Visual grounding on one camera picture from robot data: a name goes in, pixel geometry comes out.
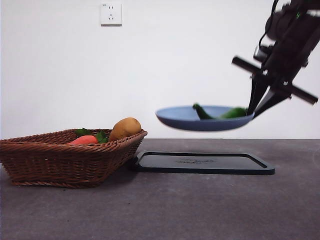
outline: green chili pepper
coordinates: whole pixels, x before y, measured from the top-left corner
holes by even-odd
[[[247,115],[247,110],[248,110],[247,108],[243,108],[243,107],[234,107],[218,117],[213,117],[207,114],[206,111],[198,103],[193,104],[192,108],[196,110],[196,113],[198,114],[200,119],[217,119],[217,120],[243,117]]]

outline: table surface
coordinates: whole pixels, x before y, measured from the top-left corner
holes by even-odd
[[[133,172],[95,188],[13,186],[2,240],[319,240],[319,139],[149,139],[138,152],[251,153],[274,175]]]

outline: wall socket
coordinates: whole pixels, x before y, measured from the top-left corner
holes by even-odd
[[[100,6],[101,26],[122,25],[122,4],[120,2],[102,3]]]

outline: white wall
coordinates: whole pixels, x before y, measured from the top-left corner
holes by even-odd
[[[137,118],[148,138],[320,138],[320,103],[297,97],[248,125],[190,132],[156,110],[247,106],[252,62],[272,0],[122,0],[123,26],[101,27],[101,0],[1,1],[1,138],[112,128]],[[286,1],[279,1],[279,7]],[[320,46],[294,83],[320,95]]]

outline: orange carrot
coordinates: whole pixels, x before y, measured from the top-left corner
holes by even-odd
[[[95,136],[92,135],[84,135],[81,137],[78,137],[76,140],[73,140],[72,142],[67,143],[67,145],[80,145],[80,144],[97,144],[98,140]]]

